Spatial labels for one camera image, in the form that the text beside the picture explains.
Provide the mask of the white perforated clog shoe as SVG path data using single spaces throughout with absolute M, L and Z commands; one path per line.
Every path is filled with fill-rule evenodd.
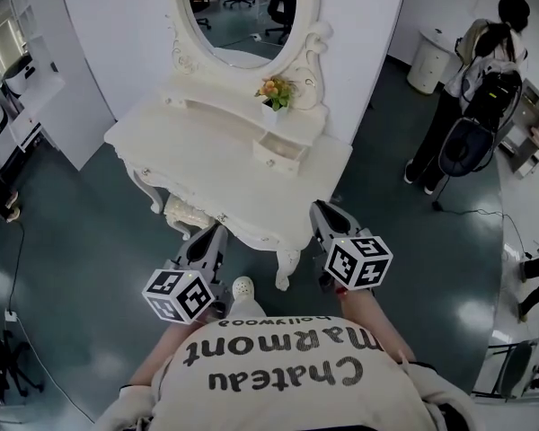
M 255 298 L 255 287 L 250 277 L 238 277 L 232 284 L 232 294 L 236 302 Z

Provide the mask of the black office chair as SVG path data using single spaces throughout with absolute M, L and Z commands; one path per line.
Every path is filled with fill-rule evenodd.
M 19 366 L 20 356 L 31 350 L 30 343 L 23 341 L 15 349 L 11 349 L 10 339 L 13 339 L 13 333 L 3 330 L 3 336 L 0 338 L 0 403 L 5 402 L 5 392 L 10 389 L 8 376 L 12 378 L 15 389 L 23 398 L 27 397 L 29 392 L 21 386 L 20 379 L 23 379 L 32 389 L 38 392 L 44 391 L 44 384 L 33 382 Z

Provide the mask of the person's right forearm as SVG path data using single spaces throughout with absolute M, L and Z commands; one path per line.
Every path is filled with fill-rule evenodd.
M 412 349 L 385 315 L 372 292 L 348 290 L 346 295 L 337 296 L 343 317 L 368 330 L 391 358 L 396 362 L 416 361 Z

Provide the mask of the grey chair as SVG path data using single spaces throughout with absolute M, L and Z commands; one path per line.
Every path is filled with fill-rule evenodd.
M 493 356 L 504 356 L 503 363 L 492 390 L 490 392 L 473 390 L 472 396 L 504 401 L 515 399 L 516 396 L 512 391 L 526 375 L 535 347 L 536 343 L 531 340 L 488 346 L 488 350 L 493 350 Z

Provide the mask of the person's left forearm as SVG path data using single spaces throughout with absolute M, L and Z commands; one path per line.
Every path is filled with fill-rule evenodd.
M 131 376 L 128 385 L 150 386 L 155 374 L 163 366 L 166 359 L 178 350 L 185 339 L 203 325 L 202 321 L 194 321 L 190 325 L 172 323 L 144 362 Z

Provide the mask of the white cubby shelf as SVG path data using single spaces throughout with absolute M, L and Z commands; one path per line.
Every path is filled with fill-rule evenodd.
M 31 0 L 9 0 L 13 18 L 22 36 L 23 46 L 33 56 L 50 60 L 50 54 L 33 10 Z

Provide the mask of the black equipment backpack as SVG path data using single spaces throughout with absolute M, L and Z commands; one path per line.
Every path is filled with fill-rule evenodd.
M 464 75 L 461 116 L 450 129 L 438 155 L 439 169 L 450 177 L 482 170 L 490 159 L 500 130 L 514 114 L 522 92 L 517 66 L 487 66 Z

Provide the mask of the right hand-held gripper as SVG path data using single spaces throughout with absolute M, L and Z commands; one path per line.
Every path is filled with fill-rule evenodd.
M 361 231 L 357 219 L 326 201 L 310 207 L 314 237 L 327 255 L 320 276 L 323 289 L 341 286 L 349 291 L 380 286 L 393 261 L 393 253 L 380 236 Z

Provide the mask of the person's white trouser leg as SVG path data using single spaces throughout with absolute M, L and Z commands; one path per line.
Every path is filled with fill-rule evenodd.
M 255 298 L 251 296 L 245 296 L 243 298 L 234 300 L 231 309 L 227 314 L 228 319 L 252 319 L 265 317 L 266 313 Z

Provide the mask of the person's white right sleeve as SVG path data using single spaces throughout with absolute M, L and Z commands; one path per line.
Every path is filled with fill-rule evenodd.
M 486 431 L 473 400 L 430 365 L 402 363 L 433 423 L 432 431 Z

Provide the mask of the white ornate dressing table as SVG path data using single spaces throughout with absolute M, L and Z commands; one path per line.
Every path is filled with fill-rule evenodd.
M 268 126 L 261 102 L 172 73 L 106 134 L 129 178 L 163 212 L 161 190 L 204 211 L 237 239 L 277 256 L 275 285 L 287 290 L 313 232 L 315 200 L 329 200 L 352 148 L 325 132 L 324 103 L 289 108 Z M 271 132 L 309 147 L 295 177 L 257 161 L 252 142 Z

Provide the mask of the white counter unit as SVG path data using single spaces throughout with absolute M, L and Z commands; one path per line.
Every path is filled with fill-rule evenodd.
M 80 171 L 115 119 L 85 59 L 66 0 L 31 0 L 50 60 L 32 57 L 20 101 L 50 143 Z

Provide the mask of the person's white left sleeve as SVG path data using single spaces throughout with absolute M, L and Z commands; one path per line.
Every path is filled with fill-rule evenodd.
M 128 385 L 95 421 L 91 431 L 149 431 L 155 397 L 150 386 Z

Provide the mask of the small white drawer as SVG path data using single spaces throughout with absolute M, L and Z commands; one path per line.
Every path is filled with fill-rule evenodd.
M 266 132 L 252 142 L 253 156 L 257 161 L 288 177 L 295 177 L 299 173 L 308 149 L 306 145 L 286 140 L 271 132 Z

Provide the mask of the white upholstered stool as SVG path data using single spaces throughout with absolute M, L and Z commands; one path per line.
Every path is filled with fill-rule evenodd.
M 167 198 L 163 215 L 166 223 L 179 232 L 184 241 L 191 237 L 190 226 L 203 230 L 209 228 L 215 222 L 210 215 L 189 205 L 173 194 L 170 194 Z

